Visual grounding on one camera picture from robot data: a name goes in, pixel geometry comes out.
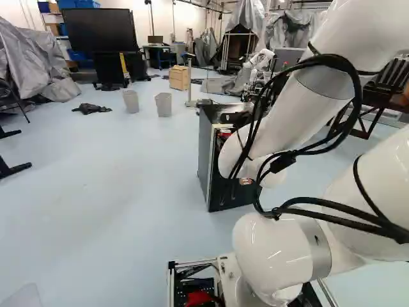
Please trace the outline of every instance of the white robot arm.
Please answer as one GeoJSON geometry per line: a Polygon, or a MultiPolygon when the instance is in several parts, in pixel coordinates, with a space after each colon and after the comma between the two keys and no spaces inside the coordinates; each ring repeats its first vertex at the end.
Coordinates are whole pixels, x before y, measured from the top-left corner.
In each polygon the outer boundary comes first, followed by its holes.
{"type": "MultiPolygon", "coordinates": [[[[409,2],[405,0],[393,0],[387,6],[382,0],[334,0],[311,46],[322,54],[348,59],[362,72],[364,86],[397,53],[408,49],[409,33],[403,31],[409,23],[403,13],[407,8],[409,2]]],[[[312,55],[308,50],[302,60],[312,55]]],[[[266,155],[306,142],[352,98],[350,77],[336,69],[311,67],[292,73],[261,122],[249,154],[253,161],[246,160],[238,177],[255,179],[266,155]]],[[[237,133],[246,140],[249,125],[237,133]]],[[[236,134],[226,141],[219,155],[219,171],[226,178],[242,152],[236,134]]],[[[271,187],[283,175],[270,174],[262,185],[271,187]]]]}
{"type": "MultiPolygon", "coordinates": [[[[338,54],[359,71],[363,86],[396,54],[408,49],[409,35],[404,31],[409,25],[408,10],[406,0],[389,1],[387,6],[382,0],[334,0],[302,60],[316,51],[338,54]]],[[[268,155],[300,146],[353,96],[350,77],[344,72],[328,67],[293,72],[261,121],[249,152],[252,160],[245,160],[237,176],[257,179],[268,155]]],[[[249,130],[247,125],[236,133],[246,140],[249,130]]],[[[219,156],[222,176],[231,174],[241,152],[242,144],[233,134],[219,156]]],[[[262,184],[273,186],[283,176],[283,171],[269,174],[262,184]]],[[[397,227],[409,229],[409,128],[362,156],[323,198],[383,215],[397,227]],[[371,208],[371,201],[379,212],[371,208]]],[[[323,213],[362,222],[338,210],[325,208],[323,213]]],[[[306,281],[355,269],[366,264],[366,259],[409,260],[406,242],[289,213],[279,220],[257,213],[242,217],[233,232],[233,245],[245,280],[270,306],[285,306],[306,281]]]]}

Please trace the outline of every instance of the black bracket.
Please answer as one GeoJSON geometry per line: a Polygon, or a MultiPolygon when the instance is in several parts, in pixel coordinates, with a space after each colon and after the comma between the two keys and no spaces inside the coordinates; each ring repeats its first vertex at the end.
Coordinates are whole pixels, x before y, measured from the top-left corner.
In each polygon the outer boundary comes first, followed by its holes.
{"type": "MultiPolygon", "coordinates": [[[[8,138],[9,136],[15,136],[16,134],[20,134],[20,133],[21,133],[21,130],[5,132],[3,128],[1,128],[0,126],[0,139],[5,139],[5,138],[8,138]]],[[[3,158],[0,156],[0,179],[3,179],[13,174],[19,173],[25,169],[30,168],[31,166],[33,165],[29,162],[29,163],[24,163],[24,164],[20,164],[17,166],[13,166],[12,168],[10,168],[5,163],[3,158]]]]}

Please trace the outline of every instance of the light blue floor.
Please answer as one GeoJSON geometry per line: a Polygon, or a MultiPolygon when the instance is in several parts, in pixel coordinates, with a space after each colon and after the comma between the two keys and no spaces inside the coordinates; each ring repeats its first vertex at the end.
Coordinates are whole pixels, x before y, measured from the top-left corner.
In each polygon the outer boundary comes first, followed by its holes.
{"type": "MultiPolygon", "coordinates": [[[[192,77],[206,74],[194,69],[192,77]]],[[[130,87],[139,95],[138,114],[125,112],[121,91],[84,85],[76,99],[30,112],[31,124],[21,116],[1,122],[23,133],[1,140],[0,154],[33,168],[0,182],[0,301],[35,283],[45,307],[165,306],[167,261],[231,251],[236,220],[253,209],[207,213],[196,177],[199,118],[184,106],[187,92],[160,78],[130,87]],[[173,95],[171,118],[157,117],[161,91],[173,95]],[[81,102],[113,112],[72,113],[81,102]]],[[[193,85],[193,98],[199,95],[208,97],[193,85]]],[[[262,204],[320,196],[356,156],[394,131],[378,125],[369,141],[349,137],[333,152],[299,159],[284,184],[263,191],[262,204]]],[[[328,284],[340,307],[392,306],[409,298],[408,273],[407,265],[384,264],[328,284]]]]}

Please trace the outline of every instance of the black screen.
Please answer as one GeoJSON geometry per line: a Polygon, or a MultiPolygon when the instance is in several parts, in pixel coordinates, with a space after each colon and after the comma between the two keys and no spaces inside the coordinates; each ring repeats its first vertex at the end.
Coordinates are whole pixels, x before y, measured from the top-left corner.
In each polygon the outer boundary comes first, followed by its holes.
{"type": "Polygon", "coordinates": [[[121,8],[62,10],[71,48],[75,51],[137,51],[132,13],[121,8]]]}

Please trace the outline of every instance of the monitor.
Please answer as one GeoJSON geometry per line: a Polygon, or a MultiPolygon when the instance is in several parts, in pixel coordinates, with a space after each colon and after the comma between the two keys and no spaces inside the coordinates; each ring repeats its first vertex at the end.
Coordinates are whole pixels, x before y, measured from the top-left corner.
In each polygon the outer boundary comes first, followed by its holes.
{"type": "Polygon", "coordinates": [[[122,8],[62,10],[71,47],[75,51],[137,51],[132,12],[122,8]]]}
{"type": "Polygon", "coordinates": [[[297,64],[298,61],[300,61],[305,48],[276,47],[273,51],[277,56],[274,72],[280,72],[284,62],[287,62],[288,67],[297,64]]]}
{"type": "Polygon", "coordinates": [[[163,43],[164,37],[158,35],[148,35],[148,43],[163,43]]]}

